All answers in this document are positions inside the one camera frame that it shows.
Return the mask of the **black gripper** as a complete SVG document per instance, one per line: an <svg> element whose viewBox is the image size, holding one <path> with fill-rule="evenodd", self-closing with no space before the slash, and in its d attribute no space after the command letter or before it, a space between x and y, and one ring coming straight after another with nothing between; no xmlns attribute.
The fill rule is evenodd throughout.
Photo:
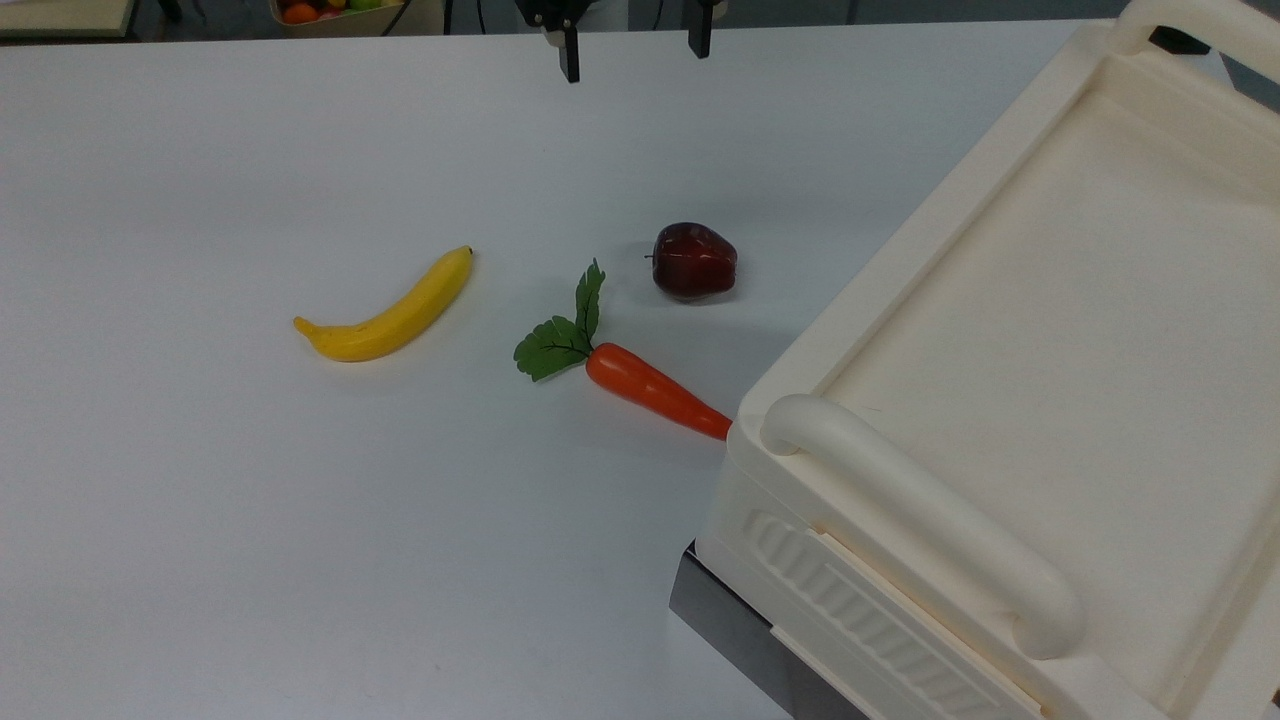
<svg viewBox="0 0 1280 720"><path fill-rule="evenodd" d="M577 26L595 4L596 1L593 0L515 1L526 26L544 27L544 37L552 47L557 49L559 69L571 85L576 85L581 79ZM710 55L714 17L714 1L686 1L687 46L698 59L707 59Z"/></svg>

